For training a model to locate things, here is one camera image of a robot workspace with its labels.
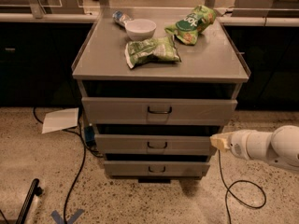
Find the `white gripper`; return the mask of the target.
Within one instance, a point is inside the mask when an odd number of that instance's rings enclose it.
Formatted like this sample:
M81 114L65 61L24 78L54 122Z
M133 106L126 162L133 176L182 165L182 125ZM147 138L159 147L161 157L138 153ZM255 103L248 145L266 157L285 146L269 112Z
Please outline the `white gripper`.
M247 140L249 130L240 130L231 133L217 133L210 136L210 142L213 147L219 151L226 152L229 149L232 154L239 159L249 160L247 152Z

